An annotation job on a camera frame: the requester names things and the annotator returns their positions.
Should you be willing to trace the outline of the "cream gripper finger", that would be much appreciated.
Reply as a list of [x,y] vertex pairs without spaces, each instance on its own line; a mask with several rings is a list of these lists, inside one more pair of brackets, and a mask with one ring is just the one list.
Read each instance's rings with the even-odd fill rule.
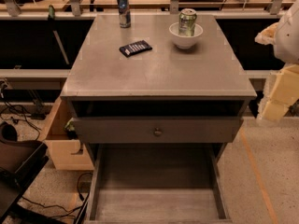
[[274,45],[275,44],[275,34],[277,31],[278,23],[275,22],[265,29],[263,29],[260,33],[258,33],[254,40],[262,45]]
[[279,122],[299,99],[299,65],[286,63],[266,79],[263,98],[258,107],[258,120]]

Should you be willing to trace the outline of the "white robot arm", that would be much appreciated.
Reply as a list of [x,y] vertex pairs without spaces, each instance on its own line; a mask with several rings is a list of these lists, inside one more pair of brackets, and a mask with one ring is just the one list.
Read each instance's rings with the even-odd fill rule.
[[299,0],[275,22],[256,35],[254,40],[272,45],[274,55],[285,63],[274,77],[266,80],[258,119],[279,122],[299,100]]

